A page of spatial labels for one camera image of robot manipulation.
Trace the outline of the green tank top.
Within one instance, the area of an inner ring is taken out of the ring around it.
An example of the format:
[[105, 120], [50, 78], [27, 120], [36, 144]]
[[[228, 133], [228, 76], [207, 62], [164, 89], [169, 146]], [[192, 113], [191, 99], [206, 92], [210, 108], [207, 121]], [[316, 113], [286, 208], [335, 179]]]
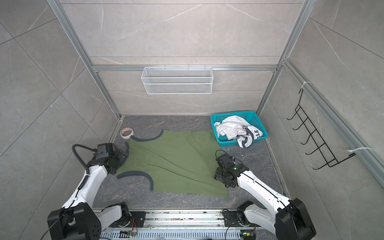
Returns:
[[214, 179], [220, 146], [212, 130], [162, 130], [152, 139], [132, 136], [127, 147], [128, 158], [117, 170], [118, 179], [146, 177], [155, 192], [228, 196], [225, 185]]

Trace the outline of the teal plastic basket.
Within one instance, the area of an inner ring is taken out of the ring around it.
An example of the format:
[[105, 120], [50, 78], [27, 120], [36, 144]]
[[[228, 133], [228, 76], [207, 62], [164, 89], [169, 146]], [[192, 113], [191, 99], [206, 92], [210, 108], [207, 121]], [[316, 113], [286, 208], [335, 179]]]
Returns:
[[211, 124], [220, 147], [246, 149], [268, 137], [266, 128], [253, 111], [215, 114], [211, 116]]

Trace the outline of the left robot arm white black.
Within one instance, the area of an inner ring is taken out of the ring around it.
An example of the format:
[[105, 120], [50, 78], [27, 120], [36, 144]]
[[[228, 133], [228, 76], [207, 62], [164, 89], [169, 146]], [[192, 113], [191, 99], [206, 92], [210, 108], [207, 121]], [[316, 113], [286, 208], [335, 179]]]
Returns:
[[63, 206], [52, 211], [47, 219], [47, 233], [53, 240], [98, 240], [110, 226], [126, 227], [133, 218], [126, 203], [118, 203], [93, 211], [96, 194], [107, 175], [115, 175], [128, 158], [113, 143], [99, 144], [97, 148], [72, 146], [74, 156], [84, 167], [81, 182]]

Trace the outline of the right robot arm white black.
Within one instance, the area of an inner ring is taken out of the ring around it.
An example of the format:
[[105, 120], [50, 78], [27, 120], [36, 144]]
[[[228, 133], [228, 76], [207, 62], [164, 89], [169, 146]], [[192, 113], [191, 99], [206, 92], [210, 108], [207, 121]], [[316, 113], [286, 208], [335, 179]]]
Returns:
[[240, 187], [257, 199], [264, 207], [260, 208], [251, 201], [237, 207], [236, 214], [230, 217], [223, 210], [230, 227], [250, 225], [260, 226], [279, 240], [311, 240], [317, 231], [305, 204], [279, 194], [262, 182], [244, 163], [228, 153], [216, 158], [218, 168], [215, 180], [225, 184], [226, 188]]

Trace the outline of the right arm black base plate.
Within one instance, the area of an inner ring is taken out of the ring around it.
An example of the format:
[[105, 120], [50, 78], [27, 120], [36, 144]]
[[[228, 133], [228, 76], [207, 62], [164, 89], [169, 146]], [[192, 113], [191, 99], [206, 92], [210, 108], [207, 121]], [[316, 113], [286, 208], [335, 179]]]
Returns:
[[256, 224], [251, 224], [245, 217], [242, 211], [229, 211], [227, 209], [222, 210], [226, 227], [260, 227]]

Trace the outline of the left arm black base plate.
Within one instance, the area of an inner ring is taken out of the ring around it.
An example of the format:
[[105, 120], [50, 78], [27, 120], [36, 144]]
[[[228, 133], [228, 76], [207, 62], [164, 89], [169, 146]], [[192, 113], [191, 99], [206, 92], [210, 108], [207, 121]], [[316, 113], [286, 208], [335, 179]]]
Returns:
[[129, 212], [123, 216], [123, 220], [118, 224], [121, 228], [142, 228], [146, 219], [145, 211]]

